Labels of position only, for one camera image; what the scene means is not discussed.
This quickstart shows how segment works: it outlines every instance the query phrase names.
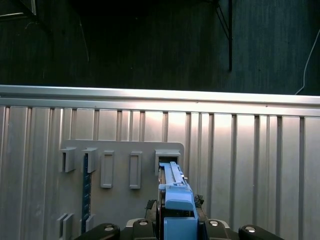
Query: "metal frame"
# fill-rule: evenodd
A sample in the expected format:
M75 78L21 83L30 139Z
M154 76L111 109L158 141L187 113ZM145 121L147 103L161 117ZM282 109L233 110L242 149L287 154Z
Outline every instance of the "metal frame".
M0 15L0 22L21 20L21 19L27 19L27 18L31 19L40 27L42 31L45 32L46 36L48 37L48 41L51 44L51 54L53 57L54 56L54 40L53 40L52 31L45 25L45 23L37 15L38 14L37 0L31 0L31 10L20 0L10 0L10 2L17 9L19 9L20 12Z
M320 117L319 96L0 85L0 106Z
M223 32L228 39L228 48L229 48L229 71L232 71L232 9L233 9L233 3L232 0L228 0L228 23L226 21L225 15L221 9L221 6L219 4L219 0L205 0L205 2L213 4L213 7L215 8L216 15L218 16L218 19L220 21L220 24L222 26Z

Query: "dark background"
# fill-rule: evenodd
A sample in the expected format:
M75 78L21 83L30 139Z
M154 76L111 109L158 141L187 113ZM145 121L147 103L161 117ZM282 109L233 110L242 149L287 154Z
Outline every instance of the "dark background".
M0 14L19 12L10 1L0 0ZM52 44L31 19L0 22L0 84L294 94L320 28L319 0L234 0L229 72L228 41L210 3L81 4L81 14L96 16L38 0ZM228 17L228 1L220 5ZM320 39L303 95L320 93L319 53Z

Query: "screw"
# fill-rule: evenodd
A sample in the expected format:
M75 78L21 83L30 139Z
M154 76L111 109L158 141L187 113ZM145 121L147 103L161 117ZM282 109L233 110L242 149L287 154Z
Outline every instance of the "screw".
M219 223L217 221L210 221L210 224L214 227L218 226Z
M114 229L113 226L107 226L104 230L107 231L107 232L110 232Z
M256 230L252 226L247 226L245 230L247 230L249 233L252 233L252 234L256 232Z
M145 226L145 225L147 225L148 223L147 223L146 221L141 221L141 222L139 222L139 224L140 224L141 226Z

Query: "white cable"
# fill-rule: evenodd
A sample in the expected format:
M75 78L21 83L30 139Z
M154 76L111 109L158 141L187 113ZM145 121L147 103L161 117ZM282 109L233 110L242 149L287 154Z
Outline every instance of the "white cable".
M298 95L298 94L305 88L305 86L306 86L306 70L307 70L307 66L308 66L308 63L309 63L311 54L312 54L312 52L314 51L315 45L316 45L316 43L317 43L319 34L320 34L320 28L319 28L318 34L317 34L316 37L315 37L315 40L314 40L313 46L312 46L312 48L311 48L311 51L310 51L308 60L307 60L306 63L305 63L305 67L304 67L304 71L303 71L303 82L302 82L303 84L302 84L302 87L301 87L294 95Z

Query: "blue ruler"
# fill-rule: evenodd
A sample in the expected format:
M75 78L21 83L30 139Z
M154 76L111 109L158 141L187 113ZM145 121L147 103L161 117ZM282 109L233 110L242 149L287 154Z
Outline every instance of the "blue ruler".
M90 217L90 207L91 173L88 173L88 154L85 154L83 158L81 234L86 232L86 221Z

